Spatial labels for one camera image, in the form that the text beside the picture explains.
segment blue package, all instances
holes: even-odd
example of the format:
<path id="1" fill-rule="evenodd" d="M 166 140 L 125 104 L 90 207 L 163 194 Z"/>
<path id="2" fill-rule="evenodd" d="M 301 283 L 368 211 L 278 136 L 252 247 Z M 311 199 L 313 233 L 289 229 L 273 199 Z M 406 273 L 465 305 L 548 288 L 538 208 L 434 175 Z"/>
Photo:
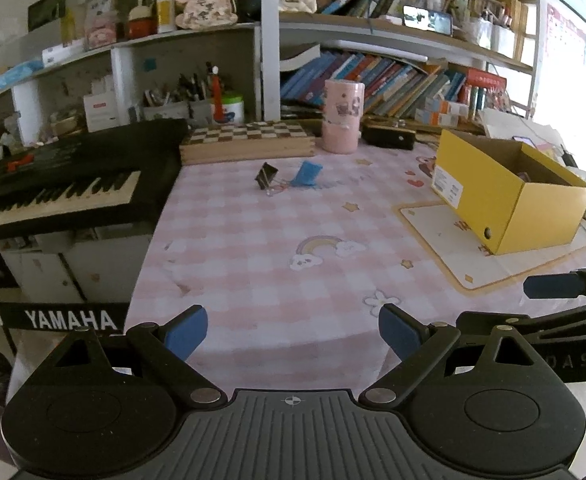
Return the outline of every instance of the blue package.
<path id="1" fill-rule="evenodd" d="M 315 164 L 305 160 L 299 168 L 297 175 L 291 180 L 291 186 L 314 186 L 317 175 L 322 171 L 321 164 Z"/>
<path id="2" fill-rule="evenodd" d="M 41 59 L 33 59 L 14 66 L 0 76 L 0 90 L 25 79 L 44 68 Z"/>

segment open cardboard box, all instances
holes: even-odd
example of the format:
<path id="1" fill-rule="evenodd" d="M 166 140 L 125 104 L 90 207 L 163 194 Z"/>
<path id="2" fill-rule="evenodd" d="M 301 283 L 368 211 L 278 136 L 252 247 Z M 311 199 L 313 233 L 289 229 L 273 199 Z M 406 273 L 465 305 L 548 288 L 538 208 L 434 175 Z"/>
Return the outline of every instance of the open cardboard box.
<path id="1" fill-rule="evenodd" d="M 586 182 L 515 140 L 443 130 L 432 186 L 493 254 L 569 244 L 586 211 Z"/>

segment table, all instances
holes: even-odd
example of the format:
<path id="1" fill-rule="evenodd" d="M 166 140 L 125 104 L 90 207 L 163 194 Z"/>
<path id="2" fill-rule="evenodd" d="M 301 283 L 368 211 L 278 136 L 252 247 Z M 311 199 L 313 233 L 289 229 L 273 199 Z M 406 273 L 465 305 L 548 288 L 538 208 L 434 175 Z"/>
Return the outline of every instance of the table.
<path id="1" fill-rule="evenodd" d="M 522 276 L 472 293 L 443 279 L 435 258 L 392 210 L 437 199 L 424 173 L 434 154 L 424 145 L 413 152 L 320 152 L 313 158 L 324 167 L 317 189 L 289 187 L 272 196 L 254 181 L 262 160 L 182 168 L 127 328 L 163 324 L 201 304 L 209 333 L 188 362 L 227 394 L 351 388 L 357 395 L 397 364 L 377 331 L 385 302 L 425 324 L 453 323 L 465 310 L 540 316 L 575 306 L 528 300 Z M 290 180 L 301 159 L 269 163 Z M 583 266 L 586 249 L 545 272 Z"/>

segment cabinet door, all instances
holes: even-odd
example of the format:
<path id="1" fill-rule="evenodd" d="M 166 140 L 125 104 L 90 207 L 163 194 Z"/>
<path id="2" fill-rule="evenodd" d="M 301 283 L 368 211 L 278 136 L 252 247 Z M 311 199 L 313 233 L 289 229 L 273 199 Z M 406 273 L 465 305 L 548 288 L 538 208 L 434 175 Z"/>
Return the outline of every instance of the cabinet door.
<path id="1" fill-rule="evenodd" d="M 2 257 L 32 303 L 83 303 L 57 254 L 3 251 Z"/>
<path id="2" fill-rule="evenodd" d="M 64 256 L 87 301 L 126 303 L 131 301 L 150 241 L 144 235 L 80 242 Z"/>

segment ribbed gray plate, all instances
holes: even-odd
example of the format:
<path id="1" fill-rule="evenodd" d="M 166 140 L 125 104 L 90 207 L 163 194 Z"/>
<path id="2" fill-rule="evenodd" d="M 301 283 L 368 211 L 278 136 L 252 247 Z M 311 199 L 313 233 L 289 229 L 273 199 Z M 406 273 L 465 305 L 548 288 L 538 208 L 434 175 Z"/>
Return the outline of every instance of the ribbed gray plate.
<path id="1" fill-rule="evenodd" d="M 435 462 L 391 413 L 348 393 L 239 391 L 190 415 L 157 457 L 112 480 L 472 480 Z M 19 472 L 16 480 L 40 480 Z M 540 480 L 573 480 L 557 471 Z"/>

